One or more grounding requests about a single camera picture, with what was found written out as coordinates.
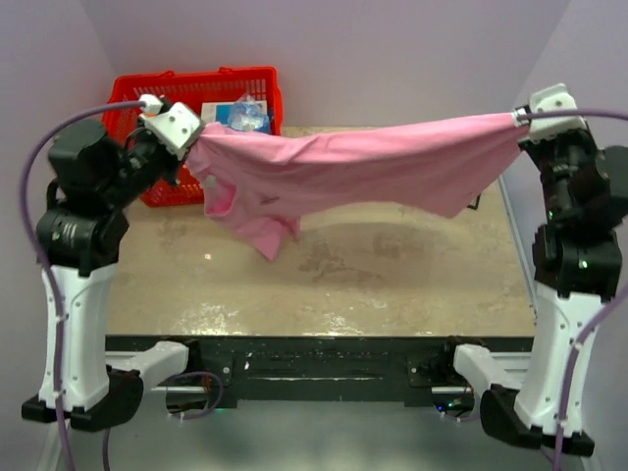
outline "floor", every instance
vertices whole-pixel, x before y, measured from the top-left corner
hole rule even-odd
[[[393,403],[251,402],[203,420],[167,418],[146,395],[111,433],[111,469],[131,471],[546,471],[538,451],[497,442],[479,422]],[[101,471],[102,434],[72,432],[77,468]],[[579,460],[563,470],[582,470]],[[61,464],[57,471],[65,471]]]
[[[329,129],[285,129],[288,136]],[[444,220],[393,204],[303,219],[268,262],[201,206],[130,208],[110,334],[527,336],[533,313],[495,183]]]

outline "table surface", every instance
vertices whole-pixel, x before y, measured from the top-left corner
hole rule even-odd
[[[296,137],[330,128],[287,128]],[[109,334],[528,336],[533,312],[497,184],[446,220],[355,204],[302,220],[275,262],[202,206],[129,211]]]

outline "red basket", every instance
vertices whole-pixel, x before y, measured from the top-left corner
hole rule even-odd
[[[170,101],[181,101],[200,115],[206,102],[236,101],[244,93],[256,100],[266,100],[271,118],[271,132],[282,133],[282,94],[277,84],[277,71],[272,67],[221,68],[218,72],[202,74],[162,74],[122,76],[116,79],[109,102],[136,100],[143,93],[166,95]],[[104,115],[107,132],[124,143],[136,127],[139,110],[111,111]],[[203,189],[183,166],[177,187],[161,181],[146,191],[141,200],[148,206],[175,206],[203,202]]]

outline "pink shirt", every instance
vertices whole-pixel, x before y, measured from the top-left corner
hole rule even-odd
[[[355,202],[396,202],[452,218],[520,154],[509,113],[287,138],[205,128],[187,166],[205,214],[274,260],[300,217]]]

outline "purple cable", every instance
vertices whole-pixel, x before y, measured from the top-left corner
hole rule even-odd
[[[216,397],[216,400],[212,403],[212,405],[204,409],[202,412],[199,412],[198,414],[189,415],[187,417],[183,414],[183,416],[181,417],[182,420],[200,419],[201,417],[205,417],[211,414],[214,411],[214,409],[218,407],[218,404],[220,404],[220,401],[223,399],[223,394],[225,393],[225,386],[223,385],[223,382],[218,376],[216,376],[213,373],[210,373],[209,371],[194,371],[192,373],[182,373],[180,375],[173,376],[171,380],[183,380],[186,378],[195,378],[197,376],[205,376],[215,381],[218,384],[218,396]],[[104,471],[111,471],[111,466],[109,464],[109,437],[110,435],[111,435],[111,429],[107,429],[105,430],[105,434],[102,438],[102,467]]]
[[[561,110],[548,111],[543,113],[529,113],[517,117],[518,121],[529,121],[546,118],[561,118],[570,116],[612,118],[620,121],[628,121],[628,113],[619,111],[605,111],[599,109],[578,109],[578,110]],[[560,470],[560,456],[562,454],[562,440],[564,437],[564,429],[560,425],[567,418],[567,408],[569,406],[569,392],[573,382],[573,373],[576,369],[579,350],[576,345],[582,345],[587,340],[591,332],[610,315],[624,300],[628,297],[628,285],[625,285],[617,293],[617,295],[607,304],[605,304],[600,312],[587,324],[574,341],[574,347],[571,348],[567,366],[565,367],[565,376],[562,381],[562,391],[560,393],[560,403],[558,404],[558,425],[556,428],[556,441],[554,444],[554,453],[552,460],[552,471]]]
[[[22,219],[22,224],[24,226],[24,230],[26,232],[26,236],[28,237],[28,241],[32,246],[35,254],[37,255],[37,259],[39,263],[41,263],[41,268],[46,274],[48,281],[50,283],[50,288],[52,290],[52,297],[55,302],[55,313],[57,318],[61,318],[64,315],[64,304],[63,298],[61,294],[61,290],[59,289],[59,285],[55,280],[54,274],[52,273],[52,267],[50,266],[50,262],[48,261],[48,257],[46,257],[46,252],[43,250],[43,247],[39,244],[37,240],[37,235],[35,230],[30,222],[30,212],[28,211],[28,178],[30,177],[30,171],[32,170],[32,165],[34,164],[35,159],[41,149],[46,145],[46,143],[52,139],[56,134],[58,134],[63,128],[76,123],[77,121],[83,120],[93,115],[99,115],[101,113],[105,113],[107,111],[114,110],[123,110],[127,108],[140,108],[144,106],[145,103],[143,101],[127,101],[122,103],[109,103],[107,105],[97,106],[95,108],[90,108],[80,113],[77,113],[73,116],[70,116],[67,120],[57,125],[54,129],[48,132],[45,136],[43,136],[39,142],[34,146],[28,158],[26,159],[26,163],[24,165],[24,169],[22,170],[22,176],[20,178],[20,189],[19,189],[19,199],[20,199],[20,216]],[[56,327],[56,341],[55,341],[55,351],[53,358],[53,371],[52,371],[52,383],[55,391],[62,390],[62,382],[61,382],[61,369],[62,369],[62,360],[63,360],[63,343],[64,343],[64,329],[63,323],[57,323]],[[59,437],[61,440],[61,447],[64,452],[64,456],[66,458],[66,463],[68,465],[68,469],[70,471],[75,471],[76,465],[74,463],[74,459],[72,457],[72,451],[70,450],[70,441],[68,439],[68,430],[66,429],[66,421],[64,416],[63,409],[63,398],[59,395],[55,399],[55,415],[57,417],[57,422],[59,424]]]
[[[551,463],[551,466],[553,467],[553,453],[551,453],[550,451],[547,451],[545,448],[541,448],[539,450],[539,453],[542,456],[544,456]],[[560,463],[558,463],[558,471],[562,471],[562,468],[560,467]]]

